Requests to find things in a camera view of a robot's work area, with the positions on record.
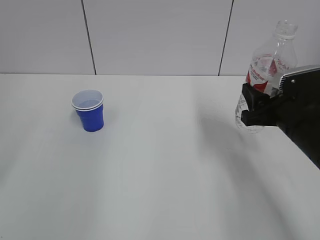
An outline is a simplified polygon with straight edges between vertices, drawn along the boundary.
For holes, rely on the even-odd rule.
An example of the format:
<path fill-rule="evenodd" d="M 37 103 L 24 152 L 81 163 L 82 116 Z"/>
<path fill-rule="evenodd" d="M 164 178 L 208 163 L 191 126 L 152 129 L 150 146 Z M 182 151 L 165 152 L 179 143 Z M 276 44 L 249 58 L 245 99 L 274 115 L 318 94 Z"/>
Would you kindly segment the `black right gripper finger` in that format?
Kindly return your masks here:
<path fill-rule="evenodd" d="M 270 102 L 270 96 L 268 94 L 258 91 L 249 83 L 242 85 L 241 93 L 250 112 L 257 111 Z"/>

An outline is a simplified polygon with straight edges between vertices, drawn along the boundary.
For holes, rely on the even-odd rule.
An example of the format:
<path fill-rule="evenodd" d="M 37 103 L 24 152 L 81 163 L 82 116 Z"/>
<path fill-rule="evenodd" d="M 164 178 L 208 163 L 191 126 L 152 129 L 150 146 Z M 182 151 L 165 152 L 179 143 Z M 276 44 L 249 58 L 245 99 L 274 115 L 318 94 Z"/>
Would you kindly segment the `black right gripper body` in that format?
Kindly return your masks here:
<path fill-rule="evenodd" d="M 280 95 L 256 111 L 244 110 L 241 120 L 245 126 L 272 126 L 282 130 L 319 130 L 319 95 Z"/>

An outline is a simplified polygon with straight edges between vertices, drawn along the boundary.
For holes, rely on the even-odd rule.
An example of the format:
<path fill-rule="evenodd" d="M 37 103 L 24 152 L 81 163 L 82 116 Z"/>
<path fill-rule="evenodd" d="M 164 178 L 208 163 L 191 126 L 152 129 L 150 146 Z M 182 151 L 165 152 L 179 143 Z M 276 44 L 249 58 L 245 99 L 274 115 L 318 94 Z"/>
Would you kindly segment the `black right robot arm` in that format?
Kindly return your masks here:
<path fill-rule="evenodd" d="M 278 127 L 317 167 L 320 167 L 320 97 L 311 88 L 289 87 L 270 98 L 248 83 L 242 85 L 248 109 L 245 126 Z"/>

